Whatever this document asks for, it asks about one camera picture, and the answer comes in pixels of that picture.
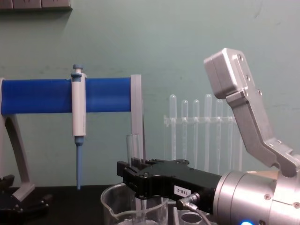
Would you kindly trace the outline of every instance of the silver metal cylinder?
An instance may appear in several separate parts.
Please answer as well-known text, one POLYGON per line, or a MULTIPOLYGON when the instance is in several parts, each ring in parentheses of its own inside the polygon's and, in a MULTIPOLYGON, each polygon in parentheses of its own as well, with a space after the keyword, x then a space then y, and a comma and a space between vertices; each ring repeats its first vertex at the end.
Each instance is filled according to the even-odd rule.
POLYGON ((224 175, 216 189, 213 214, 219 225, 268 225, 276 181, 242 172, 224 175))

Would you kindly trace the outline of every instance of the robotic arm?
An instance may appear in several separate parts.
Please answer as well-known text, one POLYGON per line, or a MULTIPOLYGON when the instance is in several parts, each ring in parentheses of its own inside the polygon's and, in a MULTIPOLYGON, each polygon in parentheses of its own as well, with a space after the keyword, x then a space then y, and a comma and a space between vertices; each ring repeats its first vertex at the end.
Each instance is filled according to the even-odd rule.
POLYGON ((274 137, 244 54, 225 48, 204 65, 215 96, 232 108, 247 151, 276 166, 278 179, 235 171, 220 177, 189 168, 186 160, 118 162, 118 175, 138 198, 168 197, 179 209, 211 213, 219 225, 300 225, 300 156, 274 137))

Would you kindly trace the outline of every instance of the label sticker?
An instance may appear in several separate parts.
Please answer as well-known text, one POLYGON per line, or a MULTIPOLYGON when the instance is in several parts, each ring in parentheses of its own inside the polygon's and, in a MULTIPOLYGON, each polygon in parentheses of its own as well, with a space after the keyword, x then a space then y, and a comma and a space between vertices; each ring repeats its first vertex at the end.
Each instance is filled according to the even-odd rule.
POLYGON ((174 194, 179 195, 181 197, 187 197, 191 194, 191 191, 183 187, 174 185, 174 194))

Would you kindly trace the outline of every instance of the glass beaker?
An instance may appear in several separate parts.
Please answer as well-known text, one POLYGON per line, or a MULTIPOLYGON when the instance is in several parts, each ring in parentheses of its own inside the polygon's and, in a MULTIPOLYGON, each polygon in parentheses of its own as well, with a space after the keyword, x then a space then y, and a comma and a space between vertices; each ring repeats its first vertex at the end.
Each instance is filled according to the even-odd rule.
POLYGON ((168 199, 151 198, 136 203, 135 193, 124 183, 106 189, 101 195, 105 225, 167 225, 168 199))

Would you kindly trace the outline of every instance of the teal wall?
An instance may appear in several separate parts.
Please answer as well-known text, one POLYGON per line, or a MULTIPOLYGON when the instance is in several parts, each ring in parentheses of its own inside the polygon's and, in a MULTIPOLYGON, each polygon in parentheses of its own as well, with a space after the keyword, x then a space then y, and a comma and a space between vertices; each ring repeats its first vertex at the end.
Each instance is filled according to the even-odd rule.
MULTIPOLYGON (((74 0, 73 7, 71 13, 0 15, 0 76, 69 78, 74 63, 83 63, 88 77, 142 74, 147 153, 162 158, 169 95, 180 101, 211 93, 204 58, 235 48, 247 57, 275 133, 300 148, 300 1, 74 0)), ((18 119, 34 182, 74 185, 71 115, 18 119)), ((129 133, 129 113, 88 115, 84 185, 120 181, 116 161, 126 160, 129 133)), ((2 160, 6 174, 17 173, 7 136, 2 160)))

